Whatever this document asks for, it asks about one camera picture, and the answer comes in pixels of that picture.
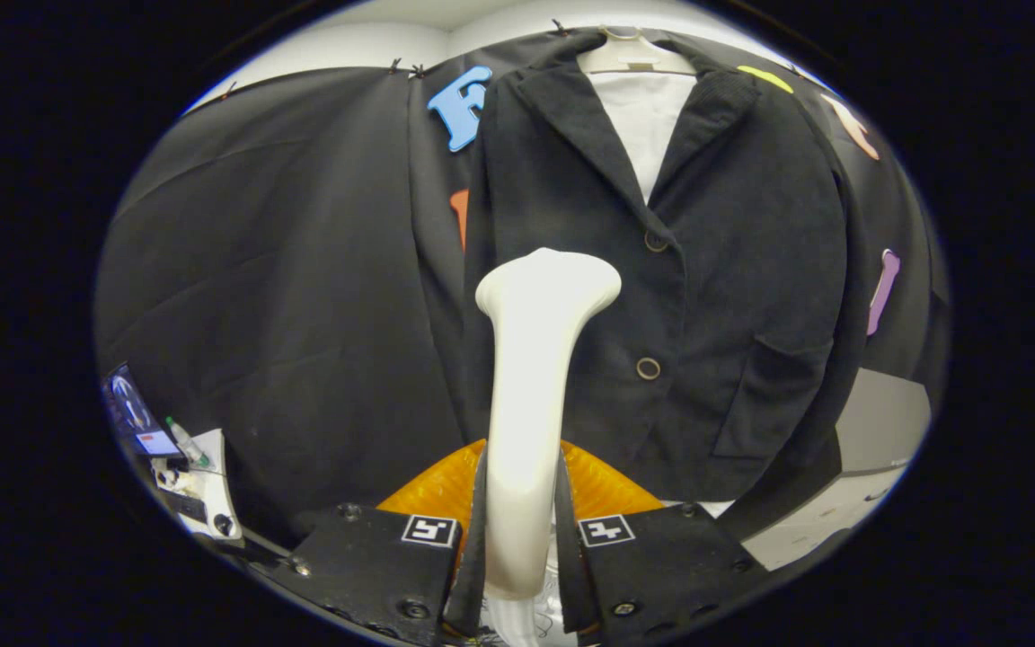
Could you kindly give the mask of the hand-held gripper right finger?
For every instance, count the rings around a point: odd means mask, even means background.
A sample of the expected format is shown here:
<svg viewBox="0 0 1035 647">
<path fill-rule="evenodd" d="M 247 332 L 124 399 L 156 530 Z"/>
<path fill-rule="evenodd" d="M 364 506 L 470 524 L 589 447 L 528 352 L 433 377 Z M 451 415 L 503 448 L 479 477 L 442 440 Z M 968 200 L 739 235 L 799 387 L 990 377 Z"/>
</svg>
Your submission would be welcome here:
<svg viewBox="0 0 1035 647">
<path fill-rule="evenodd" d="M 660 646 L 750 602 L 765 568 L 703 505 L 666 504 L 562 443 L 557 569 L 580 646 Z"/>
</svg>

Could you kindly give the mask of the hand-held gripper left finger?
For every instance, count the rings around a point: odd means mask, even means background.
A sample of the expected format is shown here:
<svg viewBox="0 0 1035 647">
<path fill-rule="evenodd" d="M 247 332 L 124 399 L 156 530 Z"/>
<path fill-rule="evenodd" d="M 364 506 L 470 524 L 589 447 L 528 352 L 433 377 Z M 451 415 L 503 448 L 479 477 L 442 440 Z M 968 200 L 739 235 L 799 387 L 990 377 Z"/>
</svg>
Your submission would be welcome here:
<svg viewBox="0 0 1035 647">
<path fill-rule="evenodd" d="M 484 441 L 439 460 L 377 505 L 314 513 L 271 580 L 353 629 L 415 646 L 476 634 L 485 581 Z"/>
</svg>

